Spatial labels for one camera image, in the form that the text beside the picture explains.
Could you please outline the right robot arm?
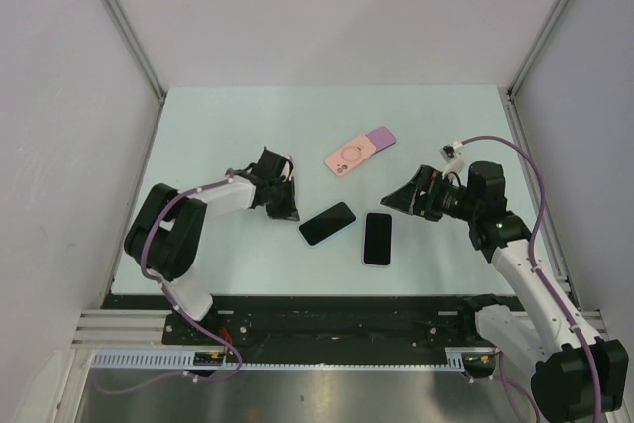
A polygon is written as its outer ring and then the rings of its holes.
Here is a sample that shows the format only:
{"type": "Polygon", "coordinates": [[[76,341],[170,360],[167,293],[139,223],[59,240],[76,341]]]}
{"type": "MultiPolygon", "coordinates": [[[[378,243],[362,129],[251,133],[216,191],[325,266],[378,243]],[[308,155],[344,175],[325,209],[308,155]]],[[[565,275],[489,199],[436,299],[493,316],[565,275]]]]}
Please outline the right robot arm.
{"type": "Polygon", "coordinates": [[[466,185],[422,165],[382,205],[437,222],[467,223],[475,250],[505,278],[527,316],[517,320],[501,304],[486,304],[457,320],[469,345],[492,342],[530,378],[531,393],[550,422],[600,417],[622,407],[629,356],[616,339],[605,340],[576,309],[535,256],[530,231],[508,210],[501,165],[477,161],[466,185]]]}

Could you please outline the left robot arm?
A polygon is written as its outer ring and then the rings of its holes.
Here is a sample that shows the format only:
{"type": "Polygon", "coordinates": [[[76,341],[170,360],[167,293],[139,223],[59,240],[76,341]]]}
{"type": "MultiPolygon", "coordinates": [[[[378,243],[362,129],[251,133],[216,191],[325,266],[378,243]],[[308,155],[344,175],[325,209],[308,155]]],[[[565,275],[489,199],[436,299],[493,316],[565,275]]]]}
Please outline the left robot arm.
{"type": "Polygon", "coordinates": [[[218,318],[209,313],[212,295],[194,269],[205,221],[262,207],[273,220],[297,222],[294,172],[292,157],[264,148],[257,161],[228,169],[216,182],[181,191],[159,183],[148,193],[126,235],[124,252],[186,316],[183,329],[195,342],[208,343],[219,331],[218,318]]]}

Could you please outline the pink phone case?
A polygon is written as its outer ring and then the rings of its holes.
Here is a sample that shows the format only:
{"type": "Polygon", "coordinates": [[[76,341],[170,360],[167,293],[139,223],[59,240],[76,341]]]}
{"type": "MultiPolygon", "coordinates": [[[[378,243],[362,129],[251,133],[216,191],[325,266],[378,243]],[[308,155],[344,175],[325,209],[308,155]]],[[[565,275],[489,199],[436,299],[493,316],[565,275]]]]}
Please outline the pink phone case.
{"type": "Polygon", "coordinates": [[[366,135],[358,135],[327,156],[324,163],[336,176],[343,177],[375,152],[376,145],[366,135]]]}

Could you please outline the purple phone case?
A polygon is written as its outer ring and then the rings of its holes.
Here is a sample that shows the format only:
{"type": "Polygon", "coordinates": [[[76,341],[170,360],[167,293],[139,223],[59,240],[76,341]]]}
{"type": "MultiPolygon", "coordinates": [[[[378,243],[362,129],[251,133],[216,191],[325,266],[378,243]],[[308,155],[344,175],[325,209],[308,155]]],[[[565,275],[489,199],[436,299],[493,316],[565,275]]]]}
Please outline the purple phone case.
{"type": "Polygon", "coordinates": [[[396,137],[385,126],[378,127],[366,133],[366,136],[375,146],[375,152],[377,154],[390,148],[397,142],[396,137]]]}

